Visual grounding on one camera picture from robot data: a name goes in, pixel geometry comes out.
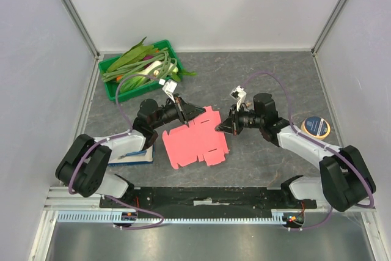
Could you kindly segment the pink paper box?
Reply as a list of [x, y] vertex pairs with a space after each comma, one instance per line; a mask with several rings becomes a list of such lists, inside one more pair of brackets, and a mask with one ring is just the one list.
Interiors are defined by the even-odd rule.
[[221, 123], [220, 113], [211, 106], [204, 109], [205, 112], [190, 121], [188, 126], [162, 133], [169, 161], [176, 170], [197, 161], [204, 161], [207, 166], [225, 161], [228, 154], [225, 134], [215, 130]]

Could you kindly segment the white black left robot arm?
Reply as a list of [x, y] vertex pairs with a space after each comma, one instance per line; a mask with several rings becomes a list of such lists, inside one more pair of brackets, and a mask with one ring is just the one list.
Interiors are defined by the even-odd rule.
[[140, 104], [130, 130], [103, 138], [80, 134], [59, 163], [55, 176], [68, 186], [70, 194], [108, 195], [119, 207], [127, 208], [134, 201], [130, 190], [134, 185], [107, 172], [109, 162], [151, 147], [158, 137], [157, 128], [174, 120], [189, 126], [190, 121], [205, 112], [205, 108], [185, 102], [178, 94], [162, 106], [154, 99], [146, 99]]

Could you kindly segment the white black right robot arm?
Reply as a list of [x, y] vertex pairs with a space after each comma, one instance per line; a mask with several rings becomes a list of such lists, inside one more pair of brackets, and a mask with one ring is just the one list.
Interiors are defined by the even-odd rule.
[[369, 200], [368, 206], [374, 206], [376, 185], [357, 148], [339, 147], [307, 136], [279, 116], [271, 94], [256, 94], [253, 109], [245, 105], [246, 93], [242, 87], [237, 87], [230, 95], [236, 102], [216, 131], [236, 136], [245, 128], [257, 129], [263, 139], [297, 154], [320, 172], [315, 178], [303, 175], [291, 178], [288, 188], [279, 194], [284, 207], [294, 208], [302, 199], [325, 200], [340, 212], [362, 206], [364, 199]]

